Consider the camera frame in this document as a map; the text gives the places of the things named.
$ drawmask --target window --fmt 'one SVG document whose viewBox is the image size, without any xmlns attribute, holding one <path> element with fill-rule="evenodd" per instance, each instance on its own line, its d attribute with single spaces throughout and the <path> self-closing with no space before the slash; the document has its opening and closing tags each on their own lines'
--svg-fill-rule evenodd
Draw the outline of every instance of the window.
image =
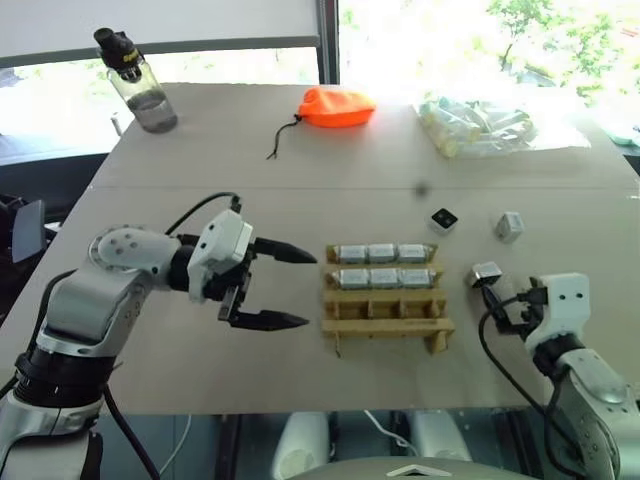
<svg viewBox="0 0 640 480">
<path fill-rule="evenodd" d="M 569 88 L 618 114 L 640 111 L 637 0 L 341 0 L 339 8 L 346 85 L 413 101 L 456 84 L 527 83 Z"/>
<path fill-rule="evenodd" d="M 314 48 L 147 55 L 160 82 L 318 83 Z M 117 140 L 114 112 L 126 106 L 100 59 L 0 70 L 0 132 L 46 135 L 65 144 Z"/>
</svg>

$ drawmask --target black chair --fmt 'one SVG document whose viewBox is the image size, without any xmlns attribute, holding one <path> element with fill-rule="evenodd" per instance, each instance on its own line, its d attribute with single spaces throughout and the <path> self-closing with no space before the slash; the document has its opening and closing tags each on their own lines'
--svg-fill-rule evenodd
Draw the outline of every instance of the black chair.
<svg viewBox="0 0 640 480">
<path fill-rule="evenodd" d="M 42 200 L 0 194 L 0 325 L 55 235 Z"/>
</svg>

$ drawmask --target black cable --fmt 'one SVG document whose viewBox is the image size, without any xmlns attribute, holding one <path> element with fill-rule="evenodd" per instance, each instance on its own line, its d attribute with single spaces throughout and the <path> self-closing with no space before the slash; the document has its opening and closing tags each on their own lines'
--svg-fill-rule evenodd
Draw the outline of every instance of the black cable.
<svg viewBox="0 0 640 480">
<path fill-rule="evenodd" d="M 109 412 L 111 412 L 111 415 L 113 416 L 116 424 L 118 425 L 118 427 L 120 427 L 120 430 L 122 430 L 124 436 L 127 437 L 127 440 L 129 440 L 131 447 L 138 455 L 138 458 L 144 465 L 144 468 L 147 470 L 149 477 L 153 480 L 160 480 L 160 473 L 158 473 L 158 469 L 153 464 L 151 457 L 149 457 L 149 454 L 142 446 L 142 443 L 140 443 L 140 440 L 138 440 L 138 437 L 136 437 L 136 434 L 133 433 L 133 430 L 131 430 L 131 427 L 122 416 L 122 413 L 120 413 L 120 410 L 118 410 L 116 401 L 113 399 L 113 395 L 111 395 L 109 385 L 106 385 L 104 387 L 104 401 L 106 402 L 107 408 L 109 408 Z"/>
<path fill-rule="evenodd" d="M 56 284 L 69 275 L 71 275 L 75 270 L 69 270 L 67 272 L 61 273 L 60 275 L 56 275 L 47 286 L 44 288 L 44 292 L 42 293 L 42 297 L 40 299 L 40 306 L 38 307 L 38 316 L 36 317 L 36 324 L 33 326 L 33 331 L 31 332 L 31 338 L 29 339 L 29 343 L 27 345 L 27 352 L 31 352 L 36 345 L 36 339 L 38 338 L 38 332 L 42 327 L 42 322 L 44 322 L 44 317 L 47 315 L 47 307 L 49 306 L 49 299 L 51 298 L 51 292 L 53 291 L 53 287 Z M 14 375 L 5 385 L 0 389 L 0 400 L 4 398 L 4 396 L 11 391 L 14 385 L 17 383 L 18 378 Z"/>
<path fill-rule="evenodd" d="M 216 198 L 222 198 L 222 197 L 232 197 L 231 198 L 231 210 L 233 210 L 234 212 L 239 212 L 240 211 L 240 208 L 241 208 L 240 207 L 240 195 L 238 195 L 237 193 L 234 193 L 234 192 L 218 192 L 218 193 L 214 193 L 213 195 L 209 195 L 208 197 L 203 198 L 198 203 L 196 203 L 193 207 L 191 207 L 189 210 L 187 210 L 187 212 L 184 215 L 182 215 L 178 220 L 176 220 L 173 225 L 171 225 L 169 228 L 167 228 L 167 231 L 164 232 L 165 235 L 171 235 L 176 230 L 176 228 L 178 228 L 180 225 L 182 225 L 182 223 L 187 218 L 189 218 L 191 215 L 193 215 L 193 213 L 196 210 L 198 210 L 202 206 L 206 205 L 207 203 L 215 200 Z"/>
<path fill-rule="evenodd" d="M 280 133 L 282 132 L 282 130 L 288 127 L 295 127 L 297 124 L 299 124 L 302 121 L 302 117 L 300 115 L 294 115 L 293 118 L 295 118 L 295 121 L 284 124 L 276 132 L 275 145 L 273 146 L 273 152 L 269 154 L 269 156 L 267 157 L 267 160 L 271 158 L 278 158 L 278 146 L 280 145 Z"/>
<path fill-rule="evenodd" d="M 56 275 L 47 286 L 44 288 L 44 293 L 42 294 L 42 298 L 40 299 L 40 307 L 38 308 L 38 316 L 36 317 L 36 324 L 33 327 L 33 332 L 31 332 L 31 338 L 29 339 L 29 345 L 27 346 L 27 351 L 30 352 L 33 350 L 33 347 L 36 345 L 36 339 L 38 338 L 38 332 L 40 331 L 40 327 L 42 327 L 42 322 L 44 322 L 44 317 L 47 315 L 47 307 L 49 306 L 49 299 L 51 298 L 51 292 L 53 291 L 53 287 L 56 284 L 69 275 L 71 275 L 75 270 L 68 270 L 59 275 Z"/>
<path fill-rule="evenodd" d="M 487 344 L 487 340 L 485 338 L 485 327 L 487 324 L 487 320 L 489 319 L 489 317 L 491 317 L 491 315 L 493 314 L 493 311 L 498 310 L 500 308 L 504 308 L 507 305 L 510 305 L 518 301 L 520 301 L 518 297 L 511 297 L 507 300 L 504 300 L 498 303 L 497 305 L 494 306 L 494 308 L 484 312 L 484 314 L 480 318 L 480 323 L 478 324 L 478 337 L 480 338 L 480 344 L 482 345 L 482 349 L 484 350 L 484 353 L 486 353 L 487 357 L 489 357 L 489 360 L 491 360 L 491 362 L 496 366 L 496 368 L 500 371 L 500 373 L 502 373 L 502 375 L 520 393 L 520 395 L 522 395 L 524 399 L 527 402 L 529 402 L 529 405 L 531 405 L 531 407 L 536 412 L 538 412 L 544 419 L 546 418 L 544 408 L 538 402 L 535 401 L 535 399 L 529 394 L 529 392 L 527 392 L 524 389 L 524 387 L 522 387 L 522 385 L 520 385 L 517 382 L 517 380 L 513 378 L 513 375 L 511 375 L 509 371 L 502 365 L 502 363 L 500 363 L 500 361 L 493 355 L 493 353 L 489 349 L 489 345 Z M 549 419 L 549 422 L 553 427 L 553 429 L 556 432 L 558 432 L 558 435 L 560 435 L 574 449 L 577 456 L 579 457 L 580 449 L 578 448 L 577 443 L 573 441 L 573 439 L 564 431 L 564 429 L 554 419 Z"/>
<path fill-rule="evenodd" d="M 575 477 L 579 480 L 583 480 L 585 478 L 584 475 L 562 465 L 558 461 L 555 452 L 551 448 L 551 429 L 549 428 L 549 423 L 553 420 L 553 415 L 555 413 L 556 406 L 558 405 L 558 400 L 560 399 L 562 381 L 569 374 L 569 370 L 569 367 L 565 366 L 553 382 L 553 394 L 551 395 L 551 400 L 549 400 L 549 404 L 547 405 L 544 416 L 544 451 L 546 452 L 551 465 L 553 465 L 556 470 L 570 477 Z"/>
<path fill-rule="evenodd" d="M 11 391 L 16 383 L 18 383 L 18 377 L 14 375 L 11 380 L 9 380 L 4 387 L 0 389 L 0 400 L 2 400 L 4 396 Z"/>
</svg>

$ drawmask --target drawstring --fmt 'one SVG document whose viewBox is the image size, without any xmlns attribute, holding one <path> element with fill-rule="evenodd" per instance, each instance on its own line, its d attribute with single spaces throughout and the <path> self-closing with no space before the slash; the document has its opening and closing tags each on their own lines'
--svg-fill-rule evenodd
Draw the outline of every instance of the drawstring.
<svg viewBox="0 0 640 480">
<path fill-rule="evenodd" d="M 278 131 L 276 132 L 276 144 L 273 147 L 273 152 L 271 152 L 271 154 L 267 157 L 267 160 L 269 160 L 270 158 L 278 158 L 278 144 L 280 143 L 280 132 L 282 132 L 282 130 L 284 130 L 287 127 L 295 127 L 297 124 L 299 124 L 302 121 L 302 117 L 300 115 L 294 115 L 293 116 L 296 121 L 295 122 L 291 122 L 291 123 L 287 123 L 286 125 L 281 126 Z"/>
</svg>

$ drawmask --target black bottle cap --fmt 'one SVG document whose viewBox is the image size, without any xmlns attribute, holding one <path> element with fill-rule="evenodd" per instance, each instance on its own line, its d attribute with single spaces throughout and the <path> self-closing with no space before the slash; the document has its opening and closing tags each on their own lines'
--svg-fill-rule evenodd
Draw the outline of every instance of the black bottle cap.
<svg viewBox="0 0 640 480">
<path fill-rule="evenodd" d="M 100 45 L 100 56 L 109 68 L 129 69 L 138 64 L 142 54 L 124 32 L 114 32 L 110 28 L 100 28 L 93 33 Z"/>
</svg>

